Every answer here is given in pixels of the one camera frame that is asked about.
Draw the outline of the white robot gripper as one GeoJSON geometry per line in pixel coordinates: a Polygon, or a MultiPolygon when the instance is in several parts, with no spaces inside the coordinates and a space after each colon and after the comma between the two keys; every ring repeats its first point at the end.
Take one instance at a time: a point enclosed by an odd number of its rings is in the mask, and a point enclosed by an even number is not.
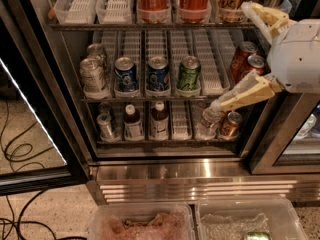
{"type": "Polygon", "coordinates": [[[209,109],[227,112],[256,104],[281,92],[282,86],[290,93],[319,94],[320,20],[295,23],[287,13],[255,2],[243,2],[241,10],[265,39],[273,42],[267,57],[273,75],[250,71],[232,90],[215,99],[209,109]]]}

